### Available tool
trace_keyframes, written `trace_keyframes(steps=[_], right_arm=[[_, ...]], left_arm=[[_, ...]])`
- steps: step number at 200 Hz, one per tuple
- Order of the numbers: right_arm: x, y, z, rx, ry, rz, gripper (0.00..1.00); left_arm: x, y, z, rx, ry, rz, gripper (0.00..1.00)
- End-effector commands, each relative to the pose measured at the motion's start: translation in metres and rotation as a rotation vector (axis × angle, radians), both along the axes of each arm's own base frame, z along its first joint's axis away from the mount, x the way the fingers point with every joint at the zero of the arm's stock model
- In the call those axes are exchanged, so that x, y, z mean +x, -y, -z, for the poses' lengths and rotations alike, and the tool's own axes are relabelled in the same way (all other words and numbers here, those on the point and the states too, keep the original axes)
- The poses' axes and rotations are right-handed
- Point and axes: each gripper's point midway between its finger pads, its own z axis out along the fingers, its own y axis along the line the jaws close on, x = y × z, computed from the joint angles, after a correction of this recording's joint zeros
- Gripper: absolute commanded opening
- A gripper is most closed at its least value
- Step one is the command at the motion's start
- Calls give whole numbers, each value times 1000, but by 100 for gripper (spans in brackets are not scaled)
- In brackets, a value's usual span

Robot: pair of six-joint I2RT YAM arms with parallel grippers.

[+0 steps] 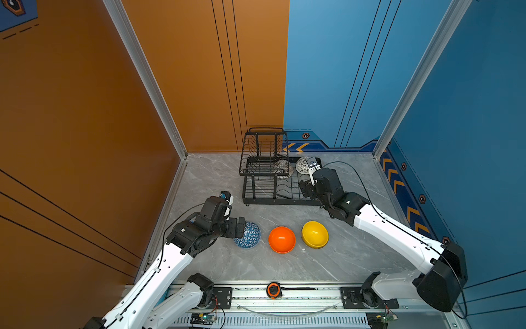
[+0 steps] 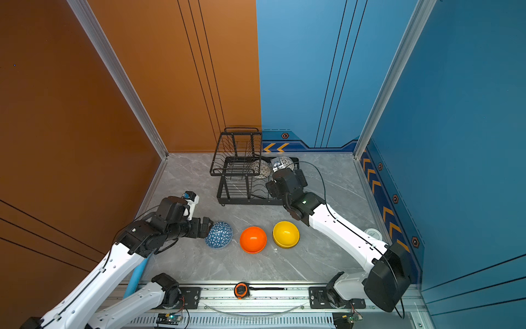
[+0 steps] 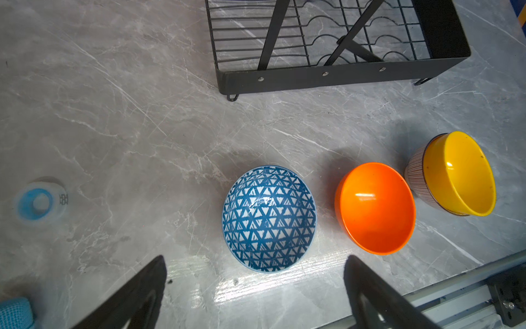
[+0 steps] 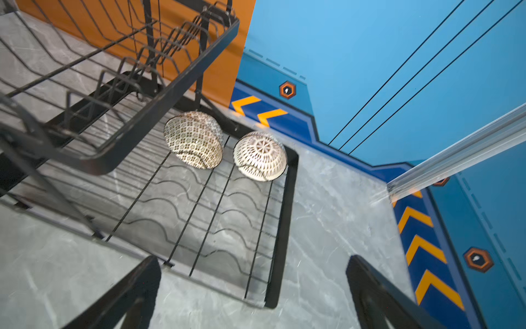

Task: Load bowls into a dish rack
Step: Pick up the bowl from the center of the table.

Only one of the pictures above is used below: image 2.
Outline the blue triangle patterned bowl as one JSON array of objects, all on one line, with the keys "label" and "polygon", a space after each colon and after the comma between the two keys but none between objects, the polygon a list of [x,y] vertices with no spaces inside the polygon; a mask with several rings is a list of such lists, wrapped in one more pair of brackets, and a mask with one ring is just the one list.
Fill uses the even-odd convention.
[{"label": "blue triangle patterned bowl", "polygon": [[205,238],[205,243],[212,249],[221,249],[226,247],[232,240],[232,227],[226,222],[215,223]]}]

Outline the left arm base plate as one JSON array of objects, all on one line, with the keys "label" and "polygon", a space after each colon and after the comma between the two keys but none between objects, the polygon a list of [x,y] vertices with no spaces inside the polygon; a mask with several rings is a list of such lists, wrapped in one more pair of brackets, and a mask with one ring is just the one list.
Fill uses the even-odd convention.
[{"label": "left arm base plate", "polygon": [[201,287],[179,287],[165,293],[161,308],[196,310],[201,299]]}]

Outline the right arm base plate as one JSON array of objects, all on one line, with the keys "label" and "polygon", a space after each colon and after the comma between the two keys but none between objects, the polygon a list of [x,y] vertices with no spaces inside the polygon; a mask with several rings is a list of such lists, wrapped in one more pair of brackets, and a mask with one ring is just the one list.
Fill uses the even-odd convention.
[{"label": "right arm base plate", "polygon": [[312,309],[326,308],[353,308],[365,309],[365,299],[353,298],[350,300],[342,299],[334,289],[327,287],[309,287],[309,302]]}]

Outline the brown floral patterned bowl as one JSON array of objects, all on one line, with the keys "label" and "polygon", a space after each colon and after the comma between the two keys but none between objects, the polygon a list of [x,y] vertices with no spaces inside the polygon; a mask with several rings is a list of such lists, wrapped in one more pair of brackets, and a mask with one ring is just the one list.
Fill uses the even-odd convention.
[{"label": "brown floral patterned bowl", "polygon": [[258,180],[266,179],[271,175],[271,167],[267,161],[264,160],[253,161],[249,165],[249,168],[253,171],[254,178]]}]

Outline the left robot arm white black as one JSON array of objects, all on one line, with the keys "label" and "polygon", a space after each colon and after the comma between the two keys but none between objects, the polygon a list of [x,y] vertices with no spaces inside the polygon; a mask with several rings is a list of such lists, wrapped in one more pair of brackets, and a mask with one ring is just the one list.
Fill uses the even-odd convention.
[{"label": "left robot arm white black", "polygon": [[181,304],[179,282],[158,274],[131,296],[99,310],[119,283],[149,256],[168,250],[180,239],[208,236],[213,221],[194,216],[198,203],[199,196],[192,191],[164,198],[153,212],[116,234],[107,255],[63,301],[42,317],[30,317],[22,328],[122,328],[152,308]]}]

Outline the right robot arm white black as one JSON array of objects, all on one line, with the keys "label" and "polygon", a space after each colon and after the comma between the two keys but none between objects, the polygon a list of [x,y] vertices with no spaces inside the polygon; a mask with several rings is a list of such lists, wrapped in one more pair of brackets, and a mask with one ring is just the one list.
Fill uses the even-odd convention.
[{"label": "right robot arm white black", "polygon": [[412,283],[410,257],[400,244],[388,245],[360,230],[340,216],[317,194],[305,192],[303,171],[277,170],[267,189],[282,200],[291,217],[323,233],[350,254],[363,269],[362,274],[337,273],[326,285],[331,303],[342,308],[360,298],[360,287],[376,307],[391,313]]}]

